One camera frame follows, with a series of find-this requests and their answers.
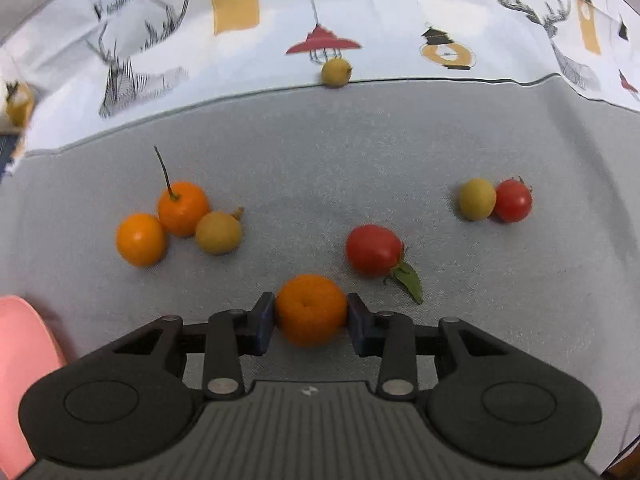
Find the gray tablecloth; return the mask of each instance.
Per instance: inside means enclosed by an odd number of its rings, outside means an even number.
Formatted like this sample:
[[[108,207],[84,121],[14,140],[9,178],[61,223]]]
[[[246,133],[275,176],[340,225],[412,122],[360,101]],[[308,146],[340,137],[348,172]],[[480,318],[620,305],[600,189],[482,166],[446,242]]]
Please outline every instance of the gray tablecloth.
[[[601,468],[640,402],[639,124],[558,76],[529,88],[380,82],[203,105],[28,157],[0,186],[0,294],[31,302],[73,357],[162,314],[202,322],[251,308],[301,272],[325,274],[372,310],[427,324],[459,316],[584,381],[604,410],[590,455]],[[150,270],[119,258],[118,223],[155,211],[162,192],[154,144],[172,179],[196,182],[216,208],[245,206],[235,253],[172,239]],[[530,218],[456,215],[460,183],[514,175],[534,187]],[[404,240],[423,306],[350,271],[344,240],[364,222]],[[265,357],[242,364],[247,381],[374,380],[378,360],[357,358],[346,335],[301,351],[276,333]],[[435,384],[429,358],[418,373]]]

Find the pink bowl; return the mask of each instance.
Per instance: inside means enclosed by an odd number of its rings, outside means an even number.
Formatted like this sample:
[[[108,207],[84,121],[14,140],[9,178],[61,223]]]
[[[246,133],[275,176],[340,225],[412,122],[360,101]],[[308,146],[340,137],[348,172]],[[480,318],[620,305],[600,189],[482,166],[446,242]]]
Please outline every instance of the pink bowl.
[[[33,307],[0,298],[0,469],[13,480],[33,455],[18,424],[18,405],[39,378],[65,365],[58,343]]]

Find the white printed fabric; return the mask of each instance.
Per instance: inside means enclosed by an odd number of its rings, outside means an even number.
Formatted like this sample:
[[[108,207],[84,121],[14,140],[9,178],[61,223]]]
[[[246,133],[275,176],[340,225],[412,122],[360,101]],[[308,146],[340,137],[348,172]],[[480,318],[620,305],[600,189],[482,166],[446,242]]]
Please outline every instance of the white printed fabric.
[[[225,96],[352,81],[538,82],[640,110],[640,16],[623,0],[53,0],[0,47],[39,94],[28,152]]]

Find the red tomato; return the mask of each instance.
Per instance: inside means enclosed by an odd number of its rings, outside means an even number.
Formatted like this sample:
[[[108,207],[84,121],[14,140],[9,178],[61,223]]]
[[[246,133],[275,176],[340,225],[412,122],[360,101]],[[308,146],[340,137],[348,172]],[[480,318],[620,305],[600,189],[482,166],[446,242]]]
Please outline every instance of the red tomato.
[[[347,259],[365,276],[385,276],[402,258],[402,242],[393,231],[379,225],[356,227],[347,238]]]
[[[494,212],[507,223],[524,220],[531,212],[533,197],[524,182],[510,178],[495,188]]]

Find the orange tomato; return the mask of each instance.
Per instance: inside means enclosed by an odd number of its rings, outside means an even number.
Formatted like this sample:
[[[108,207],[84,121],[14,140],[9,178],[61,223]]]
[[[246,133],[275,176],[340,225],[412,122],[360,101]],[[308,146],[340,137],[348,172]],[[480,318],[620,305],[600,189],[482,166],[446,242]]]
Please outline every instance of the orange tomato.
[[[329,278],[301,274],[278,293],[276,319],[293,344],[324,344],[347,322],[347,297]]]
[[[158,200],[158,218],[164,228],[179,237],[193,236],[196,225],[211,208],[204,191],[191,182],[174,182],[173,194],[165,190]]]
[[[116,247],[131,265],[149,267],[164,256],[166,234],[155,216],[135,213],[118,226]]]

